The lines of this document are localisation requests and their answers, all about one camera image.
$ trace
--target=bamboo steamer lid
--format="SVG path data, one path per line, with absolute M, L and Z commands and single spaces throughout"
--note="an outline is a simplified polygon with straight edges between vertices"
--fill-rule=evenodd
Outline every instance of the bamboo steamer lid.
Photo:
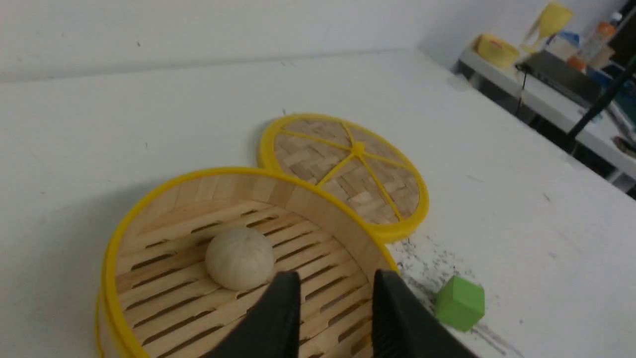
M 320 187 L 352 208 L 384 243 L 424 220 L 426 185 L 413 164 L 379 135 L 313 113 L 281 117 L 261 139 L 259 165 Z

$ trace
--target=green cube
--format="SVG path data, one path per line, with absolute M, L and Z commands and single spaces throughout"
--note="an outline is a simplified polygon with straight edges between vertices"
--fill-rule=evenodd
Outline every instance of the green cube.
M 451 277 L 435 300 L 435 317 L 462 332 L 470 330 L 485 312 L 483 287 L 459 276 Z

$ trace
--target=orange bottle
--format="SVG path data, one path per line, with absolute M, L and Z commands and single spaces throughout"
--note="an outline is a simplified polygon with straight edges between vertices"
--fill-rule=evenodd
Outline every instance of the orange bottle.
M 588 62 L 590 62 L 594 56 L 603 49 L 603 46 L 605 46 L 614 34 L 616 34 L 616 26 L 622 18 L 623 16 L 617 12 L 612 14 L 612 20 L 609 23 L 604 21 L 599 23 L 594 35 L 589 38 L 576 54 L 567 59 L 567 64 L 579 71 L 584 70 Z

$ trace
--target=steamer basket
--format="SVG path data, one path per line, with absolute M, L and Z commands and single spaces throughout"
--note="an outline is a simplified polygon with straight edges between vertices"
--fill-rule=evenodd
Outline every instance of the steamer basket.
M 371 283 L 376 269 L 396 269 L 388 251 L 329 194 L 251 168 L 175 178 L 121 221 L 97 301 L 100 356 L 189 358 L 215 347 L 266 289 L 227 290 L 207 274 L 208 242 L 234 226 L 269 238 L 275 270 L 299 273 L 301 358 L 371 357 Z
M 265 130 L 258 159 L 262 168 L 335 196 L 384 243 L 407 237 L 428 211 L 426 185 L 404 154 L 340 118 L 312 113 L 279 118 Z

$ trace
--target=white table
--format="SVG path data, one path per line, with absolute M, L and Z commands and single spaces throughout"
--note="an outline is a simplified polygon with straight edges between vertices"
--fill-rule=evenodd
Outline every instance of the white table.
M 631 357 L 636 202 L 418 52 L 0 85 L 0 351 L 93 357 L 102 253 L 124 213 L 198 168 L 256 164 L 283 111 L 382 133 L 419 168 L 425 222 L 390 250 L 424 301 L 485 287 L 481 357 Z
M 522 91 L 523 73 L 514 67 L 501 69 L 481 58 L 472 48 L 467 48 L 459 61 L 473 69 L 471 82 L 477 85 L 480 80 L 487 79 L 513 97 L 522 96 L 526 107 L 551 122 L 564 132 L 570 131 L 585 113 L 584 108 L 543 82 L 528 75 L 525 89 Z M 636 160 L 618 150 L 612 137 L 619 131 L 612 123 L 610 116 L 619 115 L 604 111 L 601 120 L 588 124 L 577 137 L 578 142 L 616 167 L 616 171 L 608 176 L 617 187 L 627 191 L 636 179 Z

